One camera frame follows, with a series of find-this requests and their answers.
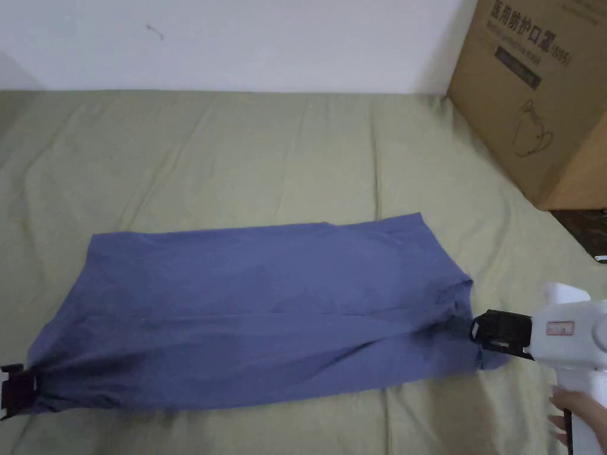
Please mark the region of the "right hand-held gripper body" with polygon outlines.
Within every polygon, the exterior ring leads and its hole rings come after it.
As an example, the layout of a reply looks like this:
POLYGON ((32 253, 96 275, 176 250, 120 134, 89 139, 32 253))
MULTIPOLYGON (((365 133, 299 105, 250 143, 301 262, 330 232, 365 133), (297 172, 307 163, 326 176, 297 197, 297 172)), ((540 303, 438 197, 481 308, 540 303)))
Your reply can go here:
MULTIPOLYGON (((557 387, 582 392, 606 407, 606 301, 562 283, 545 289, 533 317, 529 353, 554 369, 557 387)), ((571 411, 562 426, 568 453, 603 454, 593 431, 571 411)))

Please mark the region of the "person's right hand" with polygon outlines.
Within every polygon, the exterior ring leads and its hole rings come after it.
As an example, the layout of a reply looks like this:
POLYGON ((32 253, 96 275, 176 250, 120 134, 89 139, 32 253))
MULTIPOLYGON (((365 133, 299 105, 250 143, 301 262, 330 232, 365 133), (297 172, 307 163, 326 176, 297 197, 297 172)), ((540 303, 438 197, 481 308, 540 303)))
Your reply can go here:
POLYGON ((550 402, 560 411, 571 411, 594 433, 596 440, 606 454, 606 408, 590 396, 554 386, 550 402))

